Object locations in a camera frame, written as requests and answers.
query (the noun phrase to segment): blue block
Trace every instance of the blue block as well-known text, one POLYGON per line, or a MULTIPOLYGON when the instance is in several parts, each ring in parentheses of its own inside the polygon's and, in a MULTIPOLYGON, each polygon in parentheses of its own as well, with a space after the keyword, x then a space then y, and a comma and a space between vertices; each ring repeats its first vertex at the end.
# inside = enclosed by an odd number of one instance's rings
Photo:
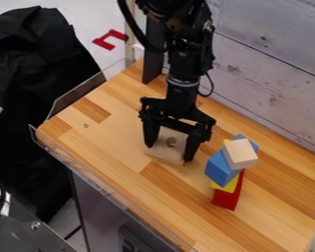
MULTIPOLYGON (((241 134, 235 136, 233 140, 245 139, 241 134)), ((259 147, 250 141, 253 150, 257 153, 259 147)), ((222 150, 213 155, 207 162, 206 175, 215 181, 219 186, 224 187, 230 182, 241 170, 232 170, 225 159, 222 150)))

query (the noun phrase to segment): red block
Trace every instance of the red block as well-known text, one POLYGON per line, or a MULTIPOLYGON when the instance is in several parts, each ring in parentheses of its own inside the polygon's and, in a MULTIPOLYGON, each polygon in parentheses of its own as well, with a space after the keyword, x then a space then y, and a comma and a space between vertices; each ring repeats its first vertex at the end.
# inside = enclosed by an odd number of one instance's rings
POLYGON ((245 169, 243 169, 240 172, 239 180, 236 186, 236 190, 233 193, 224 192, 221 190, 215 190, 214 198, 213 198, 213 204, 215 206, 229 209, 234 211, 237 207, 237 203, 239 200, 241 188, 243 185, 243 179, 244 179, 244 173, 245 169))

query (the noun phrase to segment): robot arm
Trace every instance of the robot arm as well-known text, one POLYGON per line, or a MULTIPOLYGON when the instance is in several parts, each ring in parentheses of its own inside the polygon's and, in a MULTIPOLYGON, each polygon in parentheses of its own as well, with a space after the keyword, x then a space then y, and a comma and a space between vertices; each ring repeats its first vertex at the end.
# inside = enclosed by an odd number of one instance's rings
POLYGON ((165 49, 153 46, 139 29, 126 0, 118 0, 127 23, 137 39, 153 53, 168 52, 170 71, 166 99, 143 97, 140 117, 144 124, 146 145, 151 148, 158 139, 160 126, 187 135, 185 161, 192 160, 201 143, 210 141, 216 120, 196 107, 201 77, 213 68, 212 46, 215 28, 212 13, 205 0, 137 0, 138 7, 149 18, 165 26, 165 49), (196 122, 190 125, 181 121, 196 122))

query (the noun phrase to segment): stacked blocks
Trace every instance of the stacked blocks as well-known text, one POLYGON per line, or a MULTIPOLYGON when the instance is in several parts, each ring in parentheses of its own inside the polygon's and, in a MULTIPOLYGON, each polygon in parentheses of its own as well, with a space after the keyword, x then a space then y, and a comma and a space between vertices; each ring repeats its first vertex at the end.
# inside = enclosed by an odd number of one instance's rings
POLYGON ((259 147, 243 135, 233 141, 224 140, 222 150, 209 159, 206 167, 206 174, 213 180, 211 186, 216 189, 214 205, 235 210, 245 173, 240 167, 254 166, 258 151, 259 147))
POLYGON ((244 173, 245 169, 240 172, 239 179, 233 193, 215 190, 213 197, 213 204, 215 206, 229 209, 231 211, 234 211, 236 209, 243 184, 244 173))

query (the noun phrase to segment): wooden table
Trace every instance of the wooden table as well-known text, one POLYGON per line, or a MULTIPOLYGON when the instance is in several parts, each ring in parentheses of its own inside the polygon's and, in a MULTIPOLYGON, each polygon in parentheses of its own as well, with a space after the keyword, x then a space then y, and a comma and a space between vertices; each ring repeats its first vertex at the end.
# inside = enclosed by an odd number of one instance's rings
POLYGON ((38 138, 185 250, 303 251, 315 229, 315 155, 199 97, 199 108, 218 126, 195 159, 178 166, 146 156, 139 99, 164 97, 166 84, 161 76, 145 86, 141 76, 139 62, 46 121, 38 138), (222 140, 240 133, 260 146, 260 162, 246 171, 231 212, 211 204, 204 169, 222 140))

